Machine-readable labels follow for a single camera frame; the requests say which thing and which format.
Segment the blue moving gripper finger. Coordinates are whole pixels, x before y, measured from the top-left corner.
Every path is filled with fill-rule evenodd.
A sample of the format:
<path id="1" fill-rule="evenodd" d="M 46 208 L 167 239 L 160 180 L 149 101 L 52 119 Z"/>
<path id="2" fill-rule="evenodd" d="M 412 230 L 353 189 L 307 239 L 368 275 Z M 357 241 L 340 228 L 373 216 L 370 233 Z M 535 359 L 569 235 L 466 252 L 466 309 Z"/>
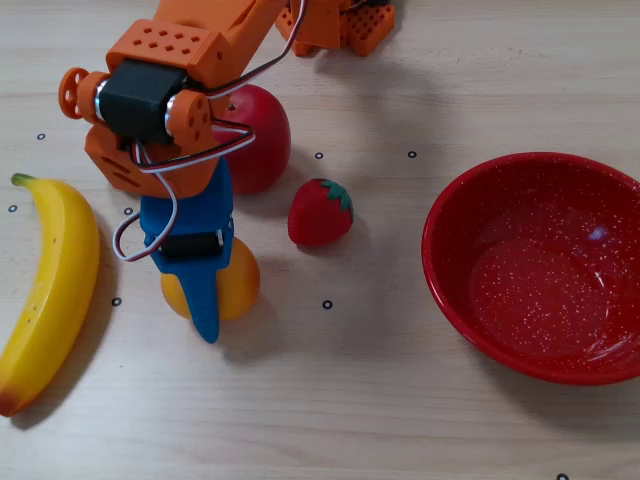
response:
<path id="1" fill-rule="evenodd" d="M 172 234 L 151 254 L 161 273 L 177 277 L 196 330 L 211 344 L 220 329 L 216 276 L 230 263 L 233 239 L 232 228 Z"/>

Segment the blue gripper body with servo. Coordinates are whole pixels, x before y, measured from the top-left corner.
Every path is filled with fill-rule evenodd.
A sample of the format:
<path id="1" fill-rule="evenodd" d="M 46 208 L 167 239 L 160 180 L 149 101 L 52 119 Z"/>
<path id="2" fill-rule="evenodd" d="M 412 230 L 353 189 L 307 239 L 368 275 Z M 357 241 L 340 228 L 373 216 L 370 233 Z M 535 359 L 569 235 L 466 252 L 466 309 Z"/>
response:
<path id="1" fill-rule="evenodd" d="M 177 201 L 169 235 L 151 254 L 154 259 L 228 259 L 234 237 L 233 192 L 227 161 L 219 160 L 207 187 Z"/>

